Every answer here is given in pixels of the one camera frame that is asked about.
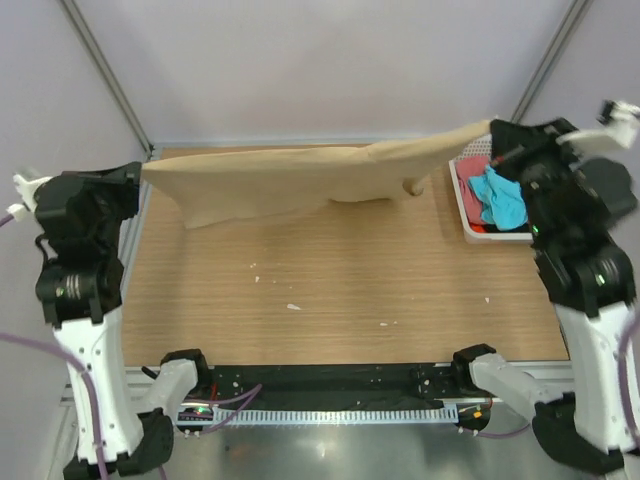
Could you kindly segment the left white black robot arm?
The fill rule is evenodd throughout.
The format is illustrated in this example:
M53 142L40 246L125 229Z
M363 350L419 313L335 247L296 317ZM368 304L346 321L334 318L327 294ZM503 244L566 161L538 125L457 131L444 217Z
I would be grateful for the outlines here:
M66 354L78 420L67 479L137 476L162 467L174 446L174 422L187 396L206 387L204 354L166 354L151 387L131 398L122 352L123 222L139 211L142 165L63 172L40 184L32 211L44 254L35 293L44 320Z

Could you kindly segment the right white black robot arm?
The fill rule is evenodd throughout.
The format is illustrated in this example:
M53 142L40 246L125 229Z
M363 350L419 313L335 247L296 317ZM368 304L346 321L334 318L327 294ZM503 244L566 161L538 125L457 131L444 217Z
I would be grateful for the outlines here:
M630 383L637 294L632 262L610 231L637 208L632 177L595 144L594 131L563 118L494 120L489 131L497 172L522 192L574 388L546 387L485 344L454 354L456 380L525 418L556 462L591 475L627 473L639 457L639 391Z

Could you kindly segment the beige t shirt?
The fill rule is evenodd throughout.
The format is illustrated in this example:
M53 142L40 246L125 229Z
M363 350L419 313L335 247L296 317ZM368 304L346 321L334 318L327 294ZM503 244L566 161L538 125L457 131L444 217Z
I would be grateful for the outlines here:
M489 132L481 120L433 136L366 146L316 146L151 161L142 179L171 198L188 229L286 215L334 202L405 200Z

